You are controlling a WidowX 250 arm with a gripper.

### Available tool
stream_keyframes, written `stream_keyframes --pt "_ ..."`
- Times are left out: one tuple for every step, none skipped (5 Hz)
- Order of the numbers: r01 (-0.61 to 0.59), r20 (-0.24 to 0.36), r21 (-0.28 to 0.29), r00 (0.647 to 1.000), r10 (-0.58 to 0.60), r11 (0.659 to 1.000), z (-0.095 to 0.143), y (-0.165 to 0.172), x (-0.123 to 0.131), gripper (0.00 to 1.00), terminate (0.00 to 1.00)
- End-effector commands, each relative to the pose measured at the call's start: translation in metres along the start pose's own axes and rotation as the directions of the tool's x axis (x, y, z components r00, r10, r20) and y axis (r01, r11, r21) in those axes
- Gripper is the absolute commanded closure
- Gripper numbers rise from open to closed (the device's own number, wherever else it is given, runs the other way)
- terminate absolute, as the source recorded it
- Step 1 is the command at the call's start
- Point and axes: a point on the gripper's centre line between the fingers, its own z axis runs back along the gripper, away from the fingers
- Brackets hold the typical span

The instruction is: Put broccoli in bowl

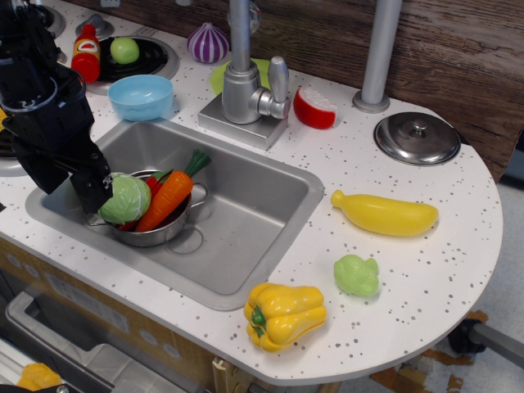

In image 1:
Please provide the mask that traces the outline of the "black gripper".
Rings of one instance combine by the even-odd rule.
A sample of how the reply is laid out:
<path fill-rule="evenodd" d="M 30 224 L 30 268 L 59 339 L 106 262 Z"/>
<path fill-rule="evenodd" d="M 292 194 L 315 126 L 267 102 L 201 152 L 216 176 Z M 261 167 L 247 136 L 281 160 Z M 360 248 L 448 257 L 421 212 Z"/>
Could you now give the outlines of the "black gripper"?
<path fill-rule="evenodd" d="M 2 71 L 2 108 L 13 150 L 25 172 L 46 193 L 67 178 L 85 213 L 113 197 L 111 170 L 90 138 L 93 113 L 80 74 L 57 65 L 53 72 Z"/>

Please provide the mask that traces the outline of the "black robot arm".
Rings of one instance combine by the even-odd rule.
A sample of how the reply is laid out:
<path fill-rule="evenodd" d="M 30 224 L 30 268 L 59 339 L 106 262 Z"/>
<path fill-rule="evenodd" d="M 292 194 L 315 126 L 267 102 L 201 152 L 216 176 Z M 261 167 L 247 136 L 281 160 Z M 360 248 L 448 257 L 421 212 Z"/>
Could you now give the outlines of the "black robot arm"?
<path fill-rule="evenodd" d="M 47 194 L 70 180 L 87 213 L 113 195 L 111 170 L 90 138 L 81 75 L 59 63 L 54 36 L 28 1 L 1 3 L 2 122 L 16 159 Z"/>

